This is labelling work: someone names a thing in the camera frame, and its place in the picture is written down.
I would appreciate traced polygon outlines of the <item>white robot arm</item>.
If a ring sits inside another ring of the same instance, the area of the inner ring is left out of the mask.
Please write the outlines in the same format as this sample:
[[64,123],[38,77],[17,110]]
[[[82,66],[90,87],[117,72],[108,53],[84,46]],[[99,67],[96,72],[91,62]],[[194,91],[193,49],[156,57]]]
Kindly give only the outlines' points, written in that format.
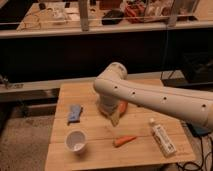
[[124,100],[213,131],[213,92],[134,83],[126,77],[125,66],[112,62],[94,80],[104,112],[112,113]]

